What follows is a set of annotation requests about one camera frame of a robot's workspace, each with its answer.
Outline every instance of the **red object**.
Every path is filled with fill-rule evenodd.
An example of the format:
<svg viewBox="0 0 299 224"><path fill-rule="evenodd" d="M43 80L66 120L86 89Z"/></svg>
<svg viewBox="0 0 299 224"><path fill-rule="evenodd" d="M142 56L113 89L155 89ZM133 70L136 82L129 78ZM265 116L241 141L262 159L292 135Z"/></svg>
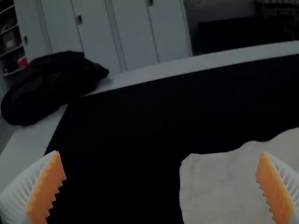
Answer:
<svg viewBox="0 0 299 224"><path fill-rule="evenodd" d="M18 60L19 68L25 68L28 65L28 60L26 57L22 57Z"/></svg>

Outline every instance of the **gray floor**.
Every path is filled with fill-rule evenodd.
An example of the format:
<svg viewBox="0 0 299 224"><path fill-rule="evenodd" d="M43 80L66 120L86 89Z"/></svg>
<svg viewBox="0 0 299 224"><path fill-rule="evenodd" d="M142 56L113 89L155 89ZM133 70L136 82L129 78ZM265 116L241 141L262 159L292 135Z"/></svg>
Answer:
<svg viewBox="0 0 299 224"><path fill-rule="evenodd" d="M0 115L0 154L16 129L17 127L8 124Z"/></svg>

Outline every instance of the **black jacket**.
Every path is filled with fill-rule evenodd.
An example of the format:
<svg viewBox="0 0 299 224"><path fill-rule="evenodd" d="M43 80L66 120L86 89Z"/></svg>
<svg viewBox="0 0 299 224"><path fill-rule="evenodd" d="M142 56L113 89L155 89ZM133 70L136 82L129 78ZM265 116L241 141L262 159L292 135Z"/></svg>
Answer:
<svg viewBox="0 0 299 224"><path fill-rule="evenodd" d="M27 77L12 87L1 103L11 125L28 126L96 89L109 70L87 60L81 52L60 52L33 60L23 71Z"/></svg>

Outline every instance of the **shelf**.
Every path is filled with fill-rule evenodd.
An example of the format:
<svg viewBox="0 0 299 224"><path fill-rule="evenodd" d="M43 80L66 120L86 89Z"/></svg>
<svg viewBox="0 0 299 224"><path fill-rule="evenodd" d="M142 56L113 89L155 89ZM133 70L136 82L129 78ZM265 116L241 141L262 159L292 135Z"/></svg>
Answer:
<svg viewBox="0 0 299 224"><path fill-rule="evenodd" d="M20 48L22 48L22 47L23 47L23 45L21 44L21 45L19 45L18 47L14 48L14 49L12 49L12 50L9 50L9 51L7 51L7 52L5 52L5 53L3 53L2 55L0 55L0 57L2 57L2 56L4 56L4 55L7 55L7 54L9 54L10 52L13 52L13 51L15 51L15 50L17 50L17 49L20 49Z"/></svg>
<svg viewBox="0 0 299 224"><path fill-rule="evenodd" d="M3 11L0 12L0 14L4 13L4 12L6 12L6 11L8 11L9 9L12 9L12 8L14 8L14 5L12 5L12 6L8 7L8 8L6 8L6 9L4 9Z"/></svg>
<svg viewBox="0 0 299 224"><path fill-rule="evenodd" d="M19 71L22 71L24 68L20 68L20 69L14 70L12 72L7 72L7 73L4 74L4 77L7 77L7 76L13 75L14 73L17 73Z"/></svg>
<svg viewBox="0 0 299 224"><path fill-rule="evenodd" d="M8 32L9 30L12 30L13 28L15 28L15 27L17 27L17 26L18 26L18 24L15 24L13 27L8 28L7 30L5 30L5 31L3 31L2 33L0 33L0 35L2 35L2 34L4 34L4 33Z"/></svg>

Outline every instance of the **orange serrated part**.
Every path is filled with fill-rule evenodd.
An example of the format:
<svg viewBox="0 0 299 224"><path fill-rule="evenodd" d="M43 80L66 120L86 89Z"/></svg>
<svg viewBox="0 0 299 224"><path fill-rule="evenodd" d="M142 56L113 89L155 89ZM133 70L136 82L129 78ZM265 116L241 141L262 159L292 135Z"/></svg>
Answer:
<svg viewBox="0 0 299 224"><path fill-rule="evenodd" d="M59 192L58 188L62 186L62 181L65 179L60 154L56 152L41 174L28 203L27 215L32 224L47 224L46 217L50 215L49 209L53 208L55 194Z"/></svg>
<svg viewBox="0 0 299 224"><path fill-rule="evenodd" d="M261 153L256 182L261 184L260 189L264 191L263 195L267 198L270 212L273 213L272 219L277 224L288 224L295 206L279 172L265 152Z"/></svg>

